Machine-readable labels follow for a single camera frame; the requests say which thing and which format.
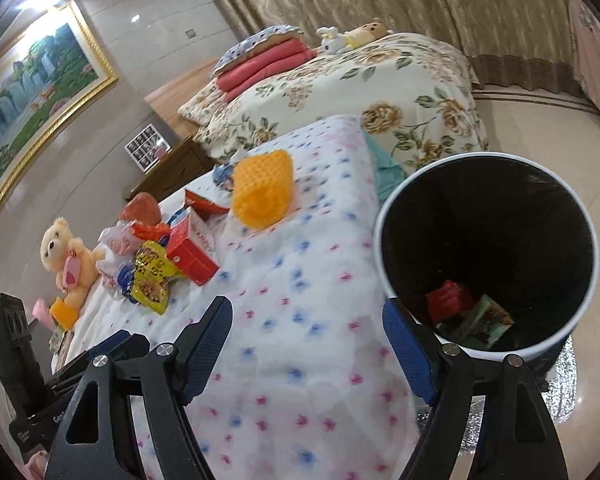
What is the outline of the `yellow snack bag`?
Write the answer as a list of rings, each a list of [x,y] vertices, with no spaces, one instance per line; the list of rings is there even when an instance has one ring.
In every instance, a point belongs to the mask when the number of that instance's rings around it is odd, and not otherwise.
[[[170,284],[182,277],[166,256],[166,248],[146,240],[135,255],[130,296],[138,304],[163,315],[169,304]]]

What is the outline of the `red milk carton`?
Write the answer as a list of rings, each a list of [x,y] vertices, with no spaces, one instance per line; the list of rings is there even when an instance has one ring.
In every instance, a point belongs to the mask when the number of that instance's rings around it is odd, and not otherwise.
[[[214,236],[192,208],[172,226],[166,256],[197,285],[208,283],[219,270]]]

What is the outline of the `red snack box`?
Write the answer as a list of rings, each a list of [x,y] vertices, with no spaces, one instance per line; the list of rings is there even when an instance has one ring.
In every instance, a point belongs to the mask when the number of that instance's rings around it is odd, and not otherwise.
[[[215,216],[222,216],[228,214],[230,210],[227,207],[220,206],[213,203],[212,200],[208,200],[204,196],[201,196],[188,188],[184,192],[184,208],[190,208],[195,211],[198,216],[207,221]]]

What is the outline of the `foil snack wrapper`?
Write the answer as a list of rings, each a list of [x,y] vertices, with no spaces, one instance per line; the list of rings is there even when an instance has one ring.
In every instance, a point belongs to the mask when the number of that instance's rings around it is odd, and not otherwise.
[[[233,192],[234,190],[234,169],[235,166],[230,164],[216,165],[212,170],[213,183],[225,192]]]

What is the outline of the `blue plastic bag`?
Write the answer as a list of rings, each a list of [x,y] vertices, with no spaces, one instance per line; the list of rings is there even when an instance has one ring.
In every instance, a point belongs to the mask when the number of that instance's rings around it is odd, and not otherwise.
[[[132,285],[134,278],[134,264],[127,263],[121,267],[117,275],[118,289],[122,293],[122,296],[130,300],[132,304],[136,304],[136,300],[132,297]]]

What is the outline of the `white red plastic bag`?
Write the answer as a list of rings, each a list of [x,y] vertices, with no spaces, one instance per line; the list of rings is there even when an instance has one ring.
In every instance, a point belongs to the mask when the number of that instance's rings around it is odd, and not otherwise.
[[[96,263],[99,274],[113,283],[122,268],[132,262],[143,241],[134,235],[132,222],[119,221],[115,226],[102,230],[98,238],[99,248],[105,249],[102,260]]]

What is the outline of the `orange snack wrapper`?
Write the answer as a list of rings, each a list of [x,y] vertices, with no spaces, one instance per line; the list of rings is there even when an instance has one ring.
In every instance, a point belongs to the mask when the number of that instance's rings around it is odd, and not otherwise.
[[[159,222],[152,226],[151,224],[133,221],[130,227],[135,237],[140,240],[152,240],[156,243],[159,243],[160,240],[167,240],[171,233],[170,226],[164,222]]]

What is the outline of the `red apple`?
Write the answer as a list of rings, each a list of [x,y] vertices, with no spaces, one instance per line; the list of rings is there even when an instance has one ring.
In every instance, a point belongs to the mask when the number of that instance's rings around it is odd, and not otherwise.
[[[162,220],[159,203],[151,194],[140,192],[123,207],[118,220],[137,221],[148,226],[156,226]]]

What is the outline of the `wooden headboard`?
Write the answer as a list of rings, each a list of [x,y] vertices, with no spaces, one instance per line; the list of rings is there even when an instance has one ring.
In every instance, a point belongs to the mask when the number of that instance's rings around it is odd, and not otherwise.
[[[216,58],[212,58],[186,70],[144,97],[145,103],[181,140],[193,136],[199,126],[178,114],[178,109],[208,84],[215,63]]]

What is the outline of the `floral bed comforter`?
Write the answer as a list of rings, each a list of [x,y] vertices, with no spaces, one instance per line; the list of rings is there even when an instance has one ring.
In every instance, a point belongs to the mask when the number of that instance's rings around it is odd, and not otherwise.
[[[265,78],[221,104],[196,140],[216,160],[330,116],[356,116],[366,133],[413,172],[486,149],[472,90],[478,77],[446,42],[396,32],[340,55],[321,55]]]

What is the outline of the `pink heart cover furniture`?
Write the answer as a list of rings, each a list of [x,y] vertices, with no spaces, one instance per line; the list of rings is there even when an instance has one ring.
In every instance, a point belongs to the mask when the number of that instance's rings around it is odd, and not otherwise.
[[[573,77],[600,111],[600,21],[582,0],[569,1]]]

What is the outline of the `blue dotted pillow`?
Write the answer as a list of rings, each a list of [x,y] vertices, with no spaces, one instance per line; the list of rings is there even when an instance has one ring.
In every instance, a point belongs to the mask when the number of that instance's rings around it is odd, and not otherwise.
[[[212,75],[220,76],[269,48],[300,37],[300,28],[288,24],[272,25],[261,29],[260,32],[256,32],[229,48],[216,62]]]

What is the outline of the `beige patterned curtain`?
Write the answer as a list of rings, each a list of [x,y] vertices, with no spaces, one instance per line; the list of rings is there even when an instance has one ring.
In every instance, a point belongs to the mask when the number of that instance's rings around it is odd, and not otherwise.
[[[216,0],[245,37],[274,24],[350,30],[373,20],[442,40],[484,84],[580,96],[573,73],[570,0]]]

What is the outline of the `yellow bear plush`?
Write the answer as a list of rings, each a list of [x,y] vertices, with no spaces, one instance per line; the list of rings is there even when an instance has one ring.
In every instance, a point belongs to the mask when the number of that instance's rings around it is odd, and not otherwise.
[[[347,38],[347,46],[351,49],[357,49],[391,34],[392,30],[388,29],[379,18],[375,18],[369,23],[345,32],[344,36]]]

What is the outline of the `white bunny plush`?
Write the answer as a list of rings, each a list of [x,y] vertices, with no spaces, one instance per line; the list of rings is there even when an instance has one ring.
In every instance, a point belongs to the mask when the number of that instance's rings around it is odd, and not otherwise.
[[[351,50],[348,37],[335,26],[320,27],[316,33],[321,37],[321,44],[318,47],[318,52],[321,54],[338,55]]]

